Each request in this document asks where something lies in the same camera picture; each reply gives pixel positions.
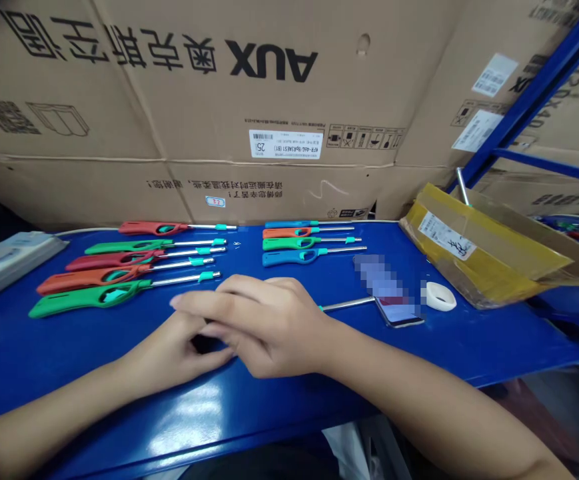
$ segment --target tape roll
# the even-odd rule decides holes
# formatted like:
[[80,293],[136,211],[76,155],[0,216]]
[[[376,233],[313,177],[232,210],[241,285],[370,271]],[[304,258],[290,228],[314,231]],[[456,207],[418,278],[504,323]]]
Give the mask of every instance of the tape roll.
[[426,284],[427,306],[434,310],[450,311],[456,308],[456,297],[447,287],[435,283]]

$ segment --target power strip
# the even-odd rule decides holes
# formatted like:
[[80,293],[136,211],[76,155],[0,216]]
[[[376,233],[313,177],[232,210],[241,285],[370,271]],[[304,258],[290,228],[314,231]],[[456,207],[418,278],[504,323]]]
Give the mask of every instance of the power strip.
[[48,233],[34,231],[17,233],[1,244],[12,250],[0,259],[0,291],[52,258],[69,242]]

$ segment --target cardboard box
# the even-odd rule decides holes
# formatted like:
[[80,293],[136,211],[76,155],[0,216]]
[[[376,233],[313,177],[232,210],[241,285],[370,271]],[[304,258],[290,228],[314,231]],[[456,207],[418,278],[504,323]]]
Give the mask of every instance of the cardboard box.
[[87,6],[0,1],[0,154],[161,157]]
[[380,167],[296,167],[219,161],[168,162],[183,179],[197,223],[363,219],[383,185]]
[[[396,164],[465,165],[472,152],[458,147],[475,151],[478,140],[483,141],[491,131],[482,124],[476,127],[475,115],[479,111],[505,114],[578,18],[579,1],[471,1]],[[452,148],[468,131],[471,139]],[[523,144],[521,149],[531,145],[533,149],[540,146],[579,151],[579,69],[536,116],[519,142]],[[575,157],[570,160],[575,164]]]
[[579,180],[571,177],[492,171],[476,187],[523,215],[579,214]]
[[463,4],[2,0],[0,153],[392,164]]
[[376,219],[397,220],[404,217],[418,192],[431,183],[444,189],[454,176],[454,170],[445,167],[401,167],[384,169],[385,182],[376,201]]
[[[578,179],[533,170],[538,173],[491,169],[474,190],[523,215],[579,214]],[[445,167],[395,166],[385,169],[384,176],[386,183],[378,196],[376,218],[391,220],[406,215],[427,182],[444,190],[455,173]],[[460,199],[460,191],[455,189],[452,196]]]
[[400,228],[478,309],[579,285],[579,242],[475,191],[470,203],[428,184]]
[[0,159],[0,202],[48,231],[190,221],[164,161]]

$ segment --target blue table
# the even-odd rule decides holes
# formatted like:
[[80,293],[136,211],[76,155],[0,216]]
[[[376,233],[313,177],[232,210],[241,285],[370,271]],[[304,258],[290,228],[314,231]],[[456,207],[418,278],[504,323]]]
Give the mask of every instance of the blue table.
[[[296,277],[320,305],[367,296],[354,272],[352,253],[320,257],[307,266],[264,269],[261,230],[241,227],[225,233],[229,251],[215,255],[211,269],[222,271],[225,277],[233,273],[261,279]],[[385,255],[404,286],[416,288],[417,277],[448,285],[398,225],[360,223],[354,233],[364,239],[367,253]],[[199,231],[175,238],[215,236],[213,231]],[[0,414],[120,357],[167,318],[171,297],[189,289],[212,289],[219,282],[160,287],[110,309],[28,318],[27,312],[39,298],[35,288],[45,278],[62,272],[86,247],[123,239],[127,238],[116,232],[76,236],[64,252],[0,293]],[[159,273],[158,278],[177,275],[172,270]],[[332,316],[420,355],[476,387],[579,363],[579,347],[525,304],[477,311],[457,293],[456,297],[458,307],[453,311],[428,311],[426,323],[403,329],[388,328],[373,304],[335,311]],[[47,474],[54,478],[138,477],[371,413],[371,405],[331,379],[306,375],[257,380],[236,359],[96,424],[50,465]]]

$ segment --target white cable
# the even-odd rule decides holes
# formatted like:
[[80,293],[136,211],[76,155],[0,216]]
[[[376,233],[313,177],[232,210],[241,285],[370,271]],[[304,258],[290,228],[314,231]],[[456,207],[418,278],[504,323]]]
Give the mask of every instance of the white cable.
[[400,220],[352,220],[352,223],[365,223],[365,222],[376,222],[376,223],[398,223]]
[[113,228],[113,227],[94,227],[94,228],[90,228],[90,229],[76,229],[76,230],[67,230],[64,232],[58,232],[58,233],[54,233],[54,236],[62,237],[64,235],[71,235],[72,233],[84,233],[84,232],[88,232],[88,231],[103,231],[103,230],[116,230],[116,231],[118,231],[117,228]]

